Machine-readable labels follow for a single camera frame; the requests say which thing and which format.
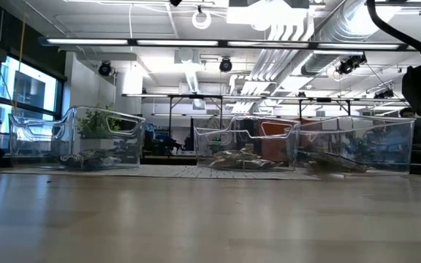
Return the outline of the orange green granola bar pack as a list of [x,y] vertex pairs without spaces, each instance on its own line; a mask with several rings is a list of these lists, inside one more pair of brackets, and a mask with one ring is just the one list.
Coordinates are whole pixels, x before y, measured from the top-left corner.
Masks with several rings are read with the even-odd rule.
[[240,169],[240,170],[267,170],[279,167],[279,162],[265,159],[216,159],[209,164],[209,167],[216,169]]

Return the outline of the blue silver granola bar pack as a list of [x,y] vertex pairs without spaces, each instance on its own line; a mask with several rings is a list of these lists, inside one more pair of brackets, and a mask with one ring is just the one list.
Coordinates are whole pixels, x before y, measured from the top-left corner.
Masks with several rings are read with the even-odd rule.
[[120,158],[108,156],[93,156],[93,157],[82,157],[82,156],[60,156],[58,158],[60,164],[64,165],[67,169],[77,170],[101,170],[114,167],[121,163]]

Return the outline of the white patterned table mat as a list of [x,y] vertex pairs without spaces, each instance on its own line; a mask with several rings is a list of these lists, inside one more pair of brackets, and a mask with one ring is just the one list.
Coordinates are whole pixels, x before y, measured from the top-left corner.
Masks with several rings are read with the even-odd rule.
[[27,175],[76,175],[123,176],[142,178],[235,179],[235,180],[319,180],[316,176],[300,171],[275,169],[271,171],[232,171],[184,165],[142,165],[131,169],[106,169],[101,171],[66,171],[38,167],[0,169],[0,173]]

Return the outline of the long ceiling light strip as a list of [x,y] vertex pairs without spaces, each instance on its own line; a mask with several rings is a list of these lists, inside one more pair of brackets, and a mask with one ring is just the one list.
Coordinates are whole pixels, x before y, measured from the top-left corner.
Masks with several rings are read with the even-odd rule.
[[99,46],[99,47],[211,47],[276,50],[370,50],[385,52],[415,52],[405,43],[385,42],[315,42],[315,41],[262,41],[223,39],[105,39],[105,38],[47,38],[40,37],[43,46]]

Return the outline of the green plant in white pot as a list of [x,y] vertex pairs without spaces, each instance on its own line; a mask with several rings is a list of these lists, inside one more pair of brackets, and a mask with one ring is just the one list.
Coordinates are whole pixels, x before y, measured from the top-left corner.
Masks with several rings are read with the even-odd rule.
[[79,106],[75,112],[75,149],[109,150],[115,147],[115,137],[112,131],[118,131],[119,120],[105,106]]

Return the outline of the clear plastic bin straight rim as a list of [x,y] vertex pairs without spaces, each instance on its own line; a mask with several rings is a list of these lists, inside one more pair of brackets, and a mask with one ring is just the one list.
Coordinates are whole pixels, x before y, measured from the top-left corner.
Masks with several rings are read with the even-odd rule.
[[305,167],[297,152],[297,166],[312,172],[344,175],[407,175],[414,133],[412,118],[338,116],[303,123],[298,152],[339,154],[368,167],[365,173],[322,172]]

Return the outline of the black metal frame rig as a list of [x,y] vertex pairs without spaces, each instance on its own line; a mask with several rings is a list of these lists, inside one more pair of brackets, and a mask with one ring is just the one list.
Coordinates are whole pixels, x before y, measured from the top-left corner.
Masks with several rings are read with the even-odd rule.
[[169,134],[171,134],[171,122],[172,122],[172,109],[174,108],[173,99],[199,99],[199,100],[210,100],[218,99],[220,101],[216,106],[220,108],[219,120],[220,127],[223,124],[223,103],[225,100],[232,100],[235,102],[260,102],[265,100],[273,100],[275,102],[290,102],[296,104],[298,108],[298,118],[300,121],[303,119],[303,111],[307,106],[315,104],[337,104],[347,115],[352,114],[352,104],[360,106],[364,104],[366,107],[369,104],[374,103],[386,103],[386,104],[397,104],[402,103],[406,106],[408,103],[405,99],[366,99],[366,98],[354,98],[354,97],[300,97],[300,96],[233,96],[233,95],[217,95],[217,94],[121,94],[122,97],[134,97],[134,98],[168,98],[169,99]]

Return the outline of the silver ceiling air duct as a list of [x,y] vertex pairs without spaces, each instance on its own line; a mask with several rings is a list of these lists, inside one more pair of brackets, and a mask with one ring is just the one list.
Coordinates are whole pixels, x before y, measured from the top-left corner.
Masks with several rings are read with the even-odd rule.
[[[373,23],[366,0],[346,0],[326,24],[315,34],[320,42],[364,42],[379,28]],[[317,75],[338,58],[338,55],[307,53],[301,66],[303,75]]]

